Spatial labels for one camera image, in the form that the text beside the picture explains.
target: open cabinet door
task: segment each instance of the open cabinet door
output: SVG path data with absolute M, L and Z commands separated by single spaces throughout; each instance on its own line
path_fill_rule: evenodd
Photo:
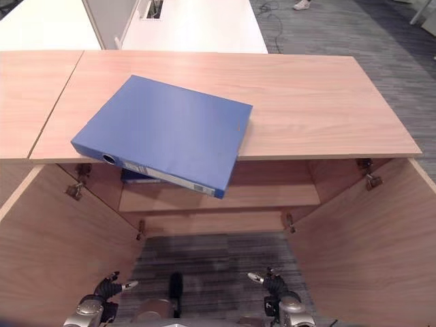
M 436 186 L 413 159 L 298 221 L 291 248 L 318 311 L 371 326 L 436 324 Z
M 64 191 L 57 165 L 34 167 L 0 208 L 0 322 L 61 326 L 109 273 L 126 279 L 143 246 L 99 198 Z

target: white panel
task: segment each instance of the white panel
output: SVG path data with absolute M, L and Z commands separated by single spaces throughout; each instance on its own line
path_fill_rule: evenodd
M 159 20 L 136 11 L 123 50 L 268 53 L 249 0 L 164 0 Z
M 0 20 L 0 50 L 99 50 L 80 0 L 25 0 Z

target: metal robot hand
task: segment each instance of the metal robot hand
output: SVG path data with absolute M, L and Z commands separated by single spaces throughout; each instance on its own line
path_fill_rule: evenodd
M 280 322 L 281 327 L 315 327 L 312 316 L 296 292 L 289 291 L 281 276 L 268 268 L 265 277 L 249 272 L 248 277 L 255 283 L 263 285 L 271 296 L 264 299 L 265 314 L 274 317 L 271 326 Z
M 67 318 L 64 327 L 98 327 L 100 323 L 113 322 L 118 304 L 108 302 L 108 299 L 125 290 L 137 286 L 137 281 L 126 284 L 114 283 L 118 279 L 119 271 L 103 279 L 95 288 L 93 294 L 86 295 L 80 300 L 76 312 Z

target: metal hinge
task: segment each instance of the metal hinge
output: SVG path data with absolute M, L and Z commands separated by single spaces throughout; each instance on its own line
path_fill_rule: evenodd
M 145 231 L 145 221 L 141 219 L 139 220 L 138 235 L 136 235 L 136 240 L 141 240 L 141 236 L 144 234 L 144 231 Z
M 374 176 L 371 158 L 356 159 L 357 166 L 362 171 L 362 175 L 367 179 L 367 190 L 370 191 L 377 186 L 383 184 L 383 179 L 380 176 Z
M 67 187 L 65 190 L 66 194 L 79 201 L 82 198 L 82 188 L 87 184 L 87 179 L 89 178 L 92 168 L 93 165 L 89 163 L 78 164 L 75 169 L 78 183 Z
M 293 218 L 291 213 L 286 213 L 285 214 L 285 223 L 286 223 L 286 226 L 289 228 L 289 231 L 290 231 L 291 234 L 293 234 L 293 233 L 295 233 L 297 231 L 295 229 L 294 218 Z

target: white sneaker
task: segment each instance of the white sneaker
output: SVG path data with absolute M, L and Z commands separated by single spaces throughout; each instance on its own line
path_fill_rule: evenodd
M 311 2 L 307 0 L 301 0 L 299 3 L 294 5 L 294 10 L 306 10 L 311 6 Z

